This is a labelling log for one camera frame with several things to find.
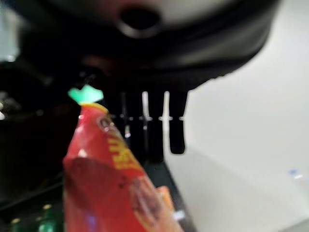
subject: round hole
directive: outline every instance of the round hole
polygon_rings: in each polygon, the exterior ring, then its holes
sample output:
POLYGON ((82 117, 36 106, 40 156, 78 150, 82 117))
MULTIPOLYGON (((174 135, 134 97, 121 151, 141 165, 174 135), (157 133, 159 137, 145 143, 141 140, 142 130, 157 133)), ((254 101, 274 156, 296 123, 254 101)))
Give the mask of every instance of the round hole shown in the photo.
POLYGON ((123 23, 135 30, 147 30, 160 22, 160 16, 155 11, 143 8, 129 8, 121 15, 123 23))

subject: bottle cap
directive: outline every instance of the bottle cap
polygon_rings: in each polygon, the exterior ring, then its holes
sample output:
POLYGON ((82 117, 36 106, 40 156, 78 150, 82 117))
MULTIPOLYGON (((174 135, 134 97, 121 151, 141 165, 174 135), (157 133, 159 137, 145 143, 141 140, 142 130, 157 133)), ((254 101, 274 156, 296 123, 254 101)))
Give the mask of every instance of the bottle cap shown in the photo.
POLYGON ((44 205, 44 207, 43 207, 44 210, 47 210, 47 209, 50 209, 50 208, 52 208, 51 204, 44 205))
POLYGON ((12 221, 12 224, 17 224, 17 223, 19 223, 20 222, 20 219, 19 218, 16 218, 16 219, 14 219, 13 221, 12 221))

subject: chip bag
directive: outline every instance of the chip bag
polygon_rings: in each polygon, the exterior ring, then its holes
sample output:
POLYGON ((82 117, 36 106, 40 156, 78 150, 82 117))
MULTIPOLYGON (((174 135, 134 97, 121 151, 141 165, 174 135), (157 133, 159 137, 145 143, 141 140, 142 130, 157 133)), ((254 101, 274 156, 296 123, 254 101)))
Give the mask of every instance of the chip bag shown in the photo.
POLYGON ((63 162, 67 232, 183 232, 104 107, 82 106, 63 162))

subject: green bottle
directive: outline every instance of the green bottle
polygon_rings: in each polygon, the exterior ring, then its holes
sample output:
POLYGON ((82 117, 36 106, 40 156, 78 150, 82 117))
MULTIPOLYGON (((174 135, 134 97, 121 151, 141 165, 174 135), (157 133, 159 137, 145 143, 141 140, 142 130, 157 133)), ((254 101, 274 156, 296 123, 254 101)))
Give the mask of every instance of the green bottle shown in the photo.
POLYGON ((54 217, 52 206, 47 204, 43 209, 45 213, 40 222, 39 232, 57 232, 57 221, 54 217))
POLYGON ((20 219, 16 218, 12 221, 12 232, 23 232, 23 228, 20 225, 20 219))

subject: white surface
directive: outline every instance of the white surface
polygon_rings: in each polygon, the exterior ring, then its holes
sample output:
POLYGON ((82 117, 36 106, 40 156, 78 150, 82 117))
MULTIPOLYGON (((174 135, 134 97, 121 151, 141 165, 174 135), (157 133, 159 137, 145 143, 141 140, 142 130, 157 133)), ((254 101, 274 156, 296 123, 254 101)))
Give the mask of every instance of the white surface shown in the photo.
POLYGON ((266 48, 190 94, 187 152, 167 155, 200 232, 277 232, 309 217, 309 1, 286 0, 266 48))

